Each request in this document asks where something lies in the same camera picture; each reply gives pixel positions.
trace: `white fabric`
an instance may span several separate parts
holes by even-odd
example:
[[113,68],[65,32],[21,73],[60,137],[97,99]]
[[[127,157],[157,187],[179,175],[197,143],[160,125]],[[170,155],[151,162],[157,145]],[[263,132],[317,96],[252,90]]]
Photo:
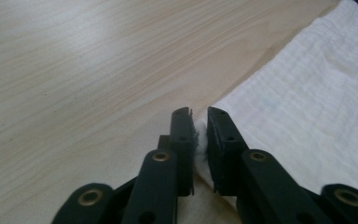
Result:
[[[299,185],[358,189],[358,6],[341,1],[214,107]],[[212,184],[200,142],[196,168]]]

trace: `wooden table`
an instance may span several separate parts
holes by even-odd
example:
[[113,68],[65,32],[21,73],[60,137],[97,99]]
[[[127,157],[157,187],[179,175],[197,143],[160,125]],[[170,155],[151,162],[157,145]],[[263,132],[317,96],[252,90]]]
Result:
[[[0,1],[0,223],[135,177],[174,109],[199,118],[336,3]],[[240,223],[195,179],[179,223]]]

